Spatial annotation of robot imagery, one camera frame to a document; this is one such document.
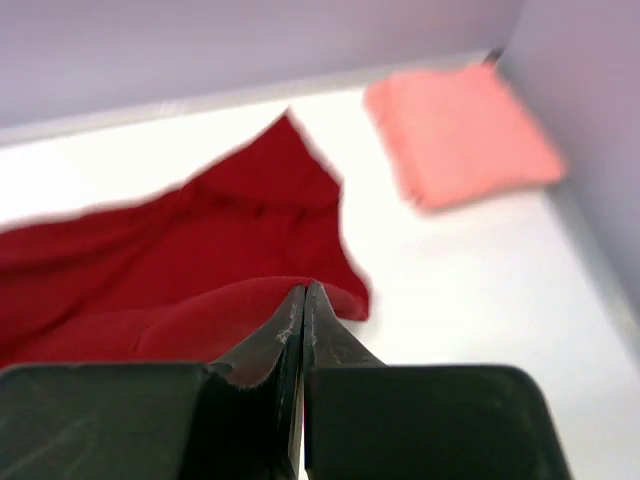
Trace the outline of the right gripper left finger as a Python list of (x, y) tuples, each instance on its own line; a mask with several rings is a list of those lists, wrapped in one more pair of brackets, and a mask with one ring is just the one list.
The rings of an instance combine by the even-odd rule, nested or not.
[(306, 290), (210, 364), (32, 364), (1, 374), (5, 479), (294, 479)]

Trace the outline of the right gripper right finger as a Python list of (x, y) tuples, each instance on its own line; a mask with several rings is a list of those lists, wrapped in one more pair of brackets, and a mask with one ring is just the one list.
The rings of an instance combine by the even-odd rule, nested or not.
[(305, 470), (312, 479), (567, 479), (545, 397), (496, 364), (389, 366), (338, 320), (321, 284), (304, 307)]

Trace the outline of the red t shirt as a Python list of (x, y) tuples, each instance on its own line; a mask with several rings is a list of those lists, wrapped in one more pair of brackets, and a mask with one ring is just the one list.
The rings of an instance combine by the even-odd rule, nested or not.
[(365, 320), (340, 199), (283, 115), (148, 202), (7, 231), (1, 362), (211, 361), (312, 281), (338, 316)]

